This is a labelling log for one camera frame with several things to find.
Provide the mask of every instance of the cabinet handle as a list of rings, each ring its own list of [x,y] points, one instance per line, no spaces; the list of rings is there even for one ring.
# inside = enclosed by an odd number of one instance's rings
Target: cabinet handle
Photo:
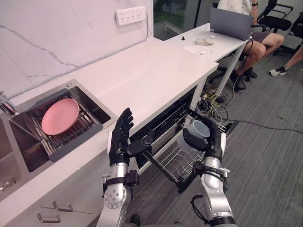
[[[60,219],[59,215],[56,215],[56,218],[57,218],[56,221],[55,220],[44,220],[41,217],[40,213],[38,213],[37,216],[38,216],[39,221],[42,222],[42,223],[60,223],[61,222],[61,219]]]
[[[68,206],[69,209],[64,209],[64,208],[59,208],[57,206],[56,201],[53,202],[53,207],[55,207],[55,209],[58,210],[58,211],[64,211],[64,212],[73,212],[74,211],[74,209],[72,208],[71,204]]]

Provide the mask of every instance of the shorts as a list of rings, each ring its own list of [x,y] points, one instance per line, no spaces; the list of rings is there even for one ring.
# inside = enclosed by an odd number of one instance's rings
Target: shorts
[[[252,34],[252,40],[262,43],[263,40],[269,35],[269,32],[254,32]]]

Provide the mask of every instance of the person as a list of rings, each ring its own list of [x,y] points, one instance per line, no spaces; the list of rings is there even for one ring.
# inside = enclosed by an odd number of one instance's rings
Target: person
[[[237,13],[251,15],[254,17],[252,24],[257,23],[258,18],[258,1],[257,0],[220,0],[219,9],[229,10]],[[252,41],[248,42],[243,52],[247,54],[245,64],[241,64],[235,73],[231,74],[234,87],[237,90],[246,88],[242,75],[251,78],[257,78],[253,72],[252,66],[261,60],[264,56],[271,54],[284,42],[284,36],[269,32],[254,32]]]
[[[297,62],[303,59],[303,46],[291,57],[291,59],[284,65],[278,69],[269,71],[269,74],[272,76],[285,75],[287,70],[295,65]]]

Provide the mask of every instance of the white sneaker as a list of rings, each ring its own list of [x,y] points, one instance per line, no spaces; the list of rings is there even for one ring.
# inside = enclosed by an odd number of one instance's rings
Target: white sneaker
[[[282,66],[279,69],[269,71],[269,74],[273,77],[278,76],[278,75],[285,75],[286,70],[285,70],[284,66]]]

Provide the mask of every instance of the white desk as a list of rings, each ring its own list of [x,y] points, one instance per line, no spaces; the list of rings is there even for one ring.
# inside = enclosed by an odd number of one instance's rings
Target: white desk
[[[178,45],[181,48],[184,48],[186,46],[192,47],[194,50],[196,50],[195,54],[200,55],[202,58],[206,58],[208,60],[213,60],[213,61],[218,61],[224,56],[233,52],[234,50],[237,50],[236,53],[234,54],[232,62],[227,68],[226,73],[217,89],[216,94],[219,96],[233,68],[235,67],[238,58],[240,57],[247,41],[242,41],[240,39],[235,39],[226,35],[210,32],[209,28],[210,28],[210,24],[208,23],[200,27],[196,27],[180,35],[177,35],[171,39],[166,40],[165,42]],[[216,38],[210,39],[211,35],[215,35]],[[197,38],[206,38],[206,37],[208,37],[207,40],[211,40],[212,42],[214,42],[213,46],[195,45],[195,41]]]

